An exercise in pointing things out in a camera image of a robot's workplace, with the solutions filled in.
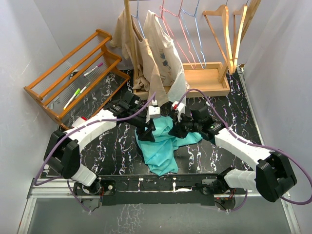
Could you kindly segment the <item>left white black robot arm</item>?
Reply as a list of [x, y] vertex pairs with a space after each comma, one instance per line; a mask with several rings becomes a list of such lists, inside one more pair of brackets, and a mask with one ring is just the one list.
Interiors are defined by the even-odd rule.
[[77, 127], [64, 132], [54, 131], [46, 149], [44, 163], [62, 178], [80, 183], [86, 193], [96, 195], [102, 189], [100, 178], [81, 163], [81, 151], [94, 139], [124, 122], [136, 127], [140, 140], [154, 142], [153, 114], [160, 114], [155, 94], [144, 104], [137, 95], [126, 92], [123, 98], [111, 101]]

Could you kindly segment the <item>teal t shirt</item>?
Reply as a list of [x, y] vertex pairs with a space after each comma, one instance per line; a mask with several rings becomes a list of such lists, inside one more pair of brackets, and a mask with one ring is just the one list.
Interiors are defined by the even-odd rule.
[[155, 142], [141, 141], [136, 136], [136, 142], [143, 153], [145, 164], [149, 170], [162, 176], [166, 173], [177, 173], [178, 166], [174, 158], [174, 151], [185, 145], [196, 144], [202, 140], [199, 133], [188, 133], [185, 138], [169, 135], [173, 127], [170, 117], [161, 116], [154, 119], [156, 129], [153, 131]]

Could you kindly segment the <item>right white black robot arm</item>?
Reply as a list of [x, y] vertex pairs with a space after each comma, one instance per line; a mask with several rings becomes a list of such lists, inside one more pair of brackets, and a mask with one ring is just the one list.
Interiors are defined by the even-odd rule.
[[187, 116], [184, 104], [175, 102], [171, 110], [173, 127], [170, 135], [185, 138], [189, 133], [199, 133], [204, 140], [229, 151], [252, 168], [251, 171], [227, 168], [214, 181], [203, 181], [198, 185], [204, 193], [227, 194], [241, 188], [259, 192], [267, 201], [275, 202], [296, 185], [297, 179], [285, 155], [262, 146], [251, 146], [239, 135], [231, 134], [221, 121], [213, 120], [206, 107], [193, 109]]

